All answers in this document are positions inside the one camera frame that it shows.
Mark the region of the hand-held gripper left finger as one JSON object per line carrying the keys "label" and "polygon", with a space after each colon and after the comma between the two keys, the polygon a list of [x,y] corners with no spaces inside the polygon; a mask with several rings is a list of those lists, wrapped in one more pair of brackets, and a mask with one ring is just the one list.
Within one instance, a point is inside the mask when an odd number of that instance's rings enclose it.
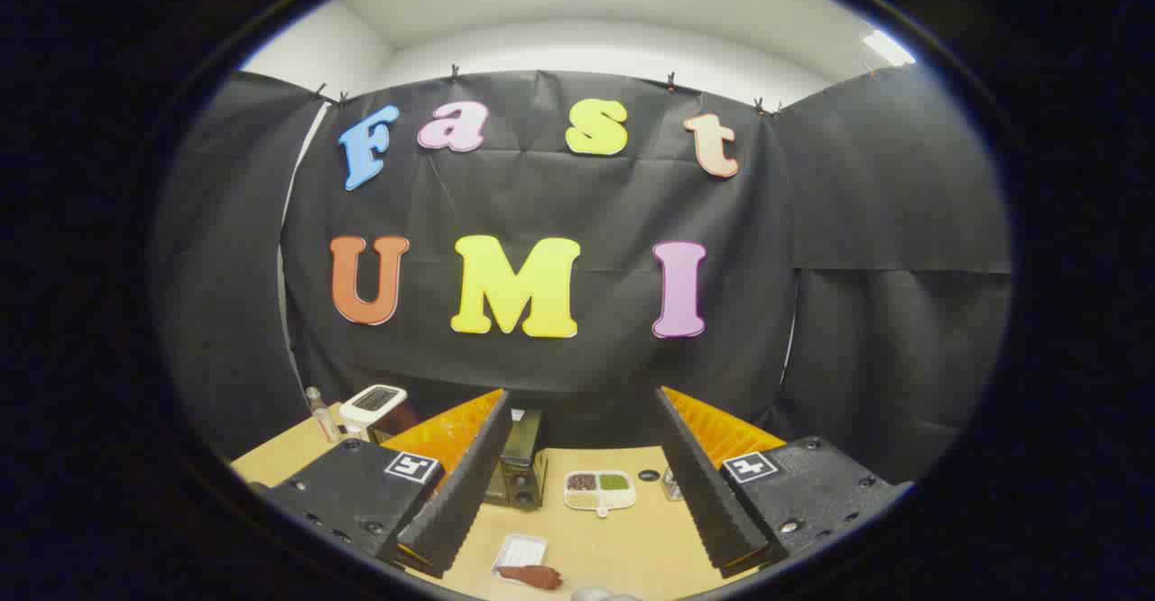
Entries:
{"label": "hand-held gripper left finger", "polygon": [[509,394],[494,389],[383,444],[346,438],[254,490],[325,540],[438,578],[474,527],[512,425]]}

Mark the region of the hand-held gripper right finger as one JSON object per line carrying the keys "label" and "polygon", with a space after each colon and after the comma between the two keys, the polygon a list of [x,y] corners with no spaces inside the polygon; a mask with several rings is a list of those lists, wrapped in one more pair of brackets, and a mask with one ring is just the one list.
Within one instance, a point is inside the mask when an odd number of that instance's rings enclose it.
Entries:
{"label": "hand-held gripper right finger", "polygon": [[725,578],[814,552],[911,488],[825,438],[787,442],[669,387],[653,391],[653,411],[690,519]]}

